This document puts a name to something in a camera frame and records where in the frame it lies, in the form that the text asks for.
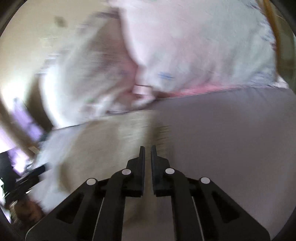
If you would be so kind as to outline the beige cable knit sweater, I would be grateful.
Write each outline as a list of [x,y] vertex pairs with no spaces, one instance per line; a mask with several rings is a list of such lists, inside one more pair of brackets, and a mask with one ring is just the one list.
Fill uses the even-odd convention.
[[141,146],[145,153],[145,197],[140,205],[148,211],[157,208],[152,190],[151,147],[168,155],[171,127],[152,110],[135,111],[105,117],[87,124],[71,142],[58,166],[57,183],[67,194],[88,178],[103,180],[123,169],[128,160],[138,156]]

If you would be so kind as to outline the lavender bed sheet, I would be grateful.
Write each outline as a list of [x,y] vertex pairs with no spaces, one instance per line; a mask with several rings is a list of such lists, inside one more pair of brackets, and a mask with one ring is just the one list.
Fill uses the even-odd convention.
[[[171,127],[170,165],[187,177],[208,177],[267,229],[272,240],[295,240],[295,94],[245,88],[166,99],[151,106]],[[69,194],[58,166],[87,125],[50,133],[37,165],[49,165],[31,197],[46,212]]]

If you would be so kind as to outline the left floral pink pillow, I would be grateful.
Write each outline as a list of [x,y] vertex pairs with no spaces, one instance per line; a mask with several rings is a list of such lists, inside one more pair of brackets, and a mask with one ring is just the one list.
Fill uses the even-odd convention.
[[136,75],[118,12],[96,12],[45,62],[39,80],[45,113],[64,128],[141,109],[154,96]]

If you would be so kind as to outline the floral pink pillow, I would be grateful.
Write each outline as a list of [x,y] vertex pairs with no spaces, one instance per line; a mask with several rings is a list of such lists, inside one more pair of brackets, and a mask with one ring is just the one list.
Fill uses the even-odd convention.
[[241,87],[287,88],[276,40],[257,1],[109,1],[118,10],[137,82],[189,95]]
[[96,12],[45,62],[39,80],[45,113],[64,128],[141,109],[154,96],[136,75],[118,12]]

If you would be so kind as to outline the right floral pink pillow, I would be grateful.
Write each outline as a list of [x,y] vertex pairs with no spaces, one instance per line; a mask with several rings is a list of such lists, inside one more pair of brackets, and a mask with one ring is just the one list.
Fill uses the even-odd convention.
[[276,40],[257,1],[109,1],[118,10],[137,82],[189,95],[241,87],[287,88]]

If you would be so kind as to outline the wooden headboard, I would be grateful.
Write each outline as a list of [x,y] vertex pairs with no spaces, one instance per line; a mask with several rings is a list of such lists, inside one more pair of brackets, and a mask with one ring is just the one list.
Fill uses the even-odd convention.
[[269,21],[269,24],[272,28],[273,35],[275,37],[275,51],[276,51],[276,69],[279,76],[282,77],[282,69],[281,69],[281,37],[280,37],[280,29],[278,27],[278,21],[276,16],[276,10],[272,6],[271,2],[268,0],[263,0],[263,7],[265,10],[266,17]]

